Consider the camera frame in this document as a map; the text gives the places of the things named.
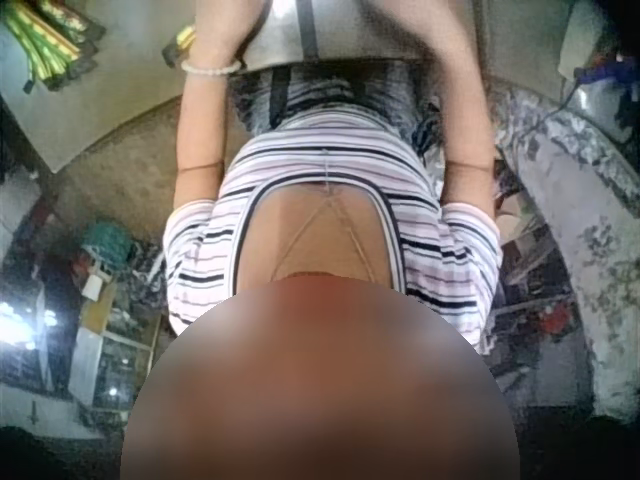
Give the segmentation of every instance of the woman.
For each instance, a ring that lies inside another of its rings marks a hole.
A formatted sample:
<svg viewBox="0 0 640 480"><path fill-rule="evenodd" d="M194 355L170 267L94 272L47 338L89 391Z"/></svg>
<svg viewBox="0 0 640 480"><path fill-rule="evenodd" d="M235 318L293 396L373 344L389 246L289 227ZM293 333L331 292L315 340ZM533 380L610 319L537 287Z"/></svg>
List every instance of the woman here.
<svg viewBox="0 0 640 480"><path fill-rule="evenodd" d="M265 108L272 72L235 79L240 117L256 136L225 175L228 77L265 1L197 3L176 211L165 235L174 329L181 333L220 302L265 283L335 276L416 298L483 353L502 261L494 144L479 68L448 2L364 2L413 34L440 68L441 199L419 157L424 119L415 69L398 62L366 74L296 67L276 115Z"/></svg>

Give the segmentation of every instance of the white striped shirt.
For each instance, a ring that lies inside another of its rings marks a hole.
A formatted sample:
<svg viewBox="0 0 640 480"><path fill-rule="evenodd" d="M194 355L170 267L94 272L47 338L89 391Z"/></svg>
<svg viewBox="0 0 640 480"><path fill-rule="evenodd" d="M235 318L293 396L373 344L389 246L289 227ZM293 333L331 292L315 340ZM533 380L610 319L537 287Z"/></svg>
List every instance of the white striped shirt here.
<svg viewBox="0 0 640 480"><path fill-rule="evenodd" d="M329 181L370 194L395 266L394 288L480 350L502 262L498 229L470 205L440 207L420 159L388 128L348 110L300 115L240 151L219 200L174 212L164 247L176 332L235 295L242 241L261 199L283 186Z"/></svg>

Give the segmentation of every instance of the sleeve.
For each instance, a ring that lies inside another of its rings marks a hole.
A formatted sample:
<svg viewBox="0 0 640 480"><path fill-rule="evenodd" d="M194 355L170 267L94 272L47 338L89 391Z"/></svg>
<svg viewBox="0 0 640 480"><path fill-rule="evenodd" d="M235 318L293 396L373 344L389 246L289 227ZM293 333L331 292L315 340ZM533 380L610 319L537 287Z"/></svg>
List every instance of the sleeve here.
<svg viewBox="0 0 640 480"><path fill-rule="evenodd" d="M169 320L176 334L186 330L195 318L180 301L179 282L181 269L189 255L196 255L202 243L202 231L210 223L215 202L199 200L176 210L167 222L163 238L164 254L167 262L167 302Z"/></svg>
<svg viewBox="0 0 640 480"><path fill-rule="evenodd" d="M476 311L461 322L468 332L465 337L478 353L489 353L485 335L503 260L500 231L486 213L467 204L444 206L442 219L453 243L466 252L468 260L465 277Z"/></svg>
<svg viewBox="0 0 640 480"><path fill-rule="evenodd" d="M476 207L449 204L435 224L415 231L420 249L405 245L411 263L407 293L442 316L480 354L503 253L495 222Z"/></svg>

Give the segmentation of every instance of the bracelet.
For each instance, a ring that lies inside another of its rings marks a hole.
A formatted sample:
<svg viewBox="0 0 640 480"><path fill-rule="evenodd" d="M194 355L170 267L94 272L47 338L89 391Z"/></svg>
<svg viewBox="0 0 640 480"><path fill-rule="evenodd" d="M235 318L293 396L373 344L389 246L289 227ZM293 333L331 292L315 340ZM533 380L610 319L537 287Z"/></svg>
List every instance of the bracelet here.
<svg viewBox="0 0 640 480"><path fill-rule="evenodd" d="M193 75L200 75L204 77L226 77L242 70L242 62L240 60L236 60L233 65L226 68L203 69L189 65L189 62L185 60L182 62L182 70Z"/></svg>

